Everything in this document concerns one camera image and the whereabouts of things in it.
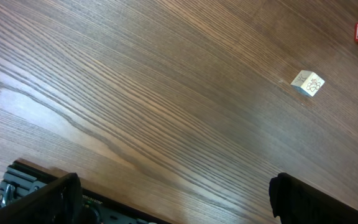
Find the blue-edged paw block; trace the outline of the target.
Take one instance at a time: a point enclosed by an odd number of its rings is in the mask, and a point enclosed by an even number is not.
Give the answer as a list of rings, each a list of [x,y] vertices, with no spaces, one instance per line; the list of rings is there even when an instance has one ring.
[[[324,85],[325,81],[315,72],[301,70],[295,79],[291,82],[291,86],[300,93],[313,97],[318,90]]]

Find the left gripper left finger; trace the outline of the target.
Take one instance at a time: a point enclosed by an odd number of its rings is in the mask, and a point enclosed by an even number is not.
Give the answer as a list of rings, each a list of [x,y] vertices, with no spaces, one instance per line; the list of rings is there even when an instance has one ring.
[[[0,224],[78,223],[83,194],[76,173],[69,173],[0,209]]]

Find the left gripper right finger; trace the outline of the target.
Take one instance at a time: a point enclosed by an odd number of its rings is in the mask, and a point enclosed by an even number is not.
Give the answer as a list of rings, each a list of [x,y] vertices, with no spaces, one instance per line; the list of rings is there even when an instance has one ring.
[[[284,172],[270,180],[268,194],[282,224],[358,223],[358,210]]]

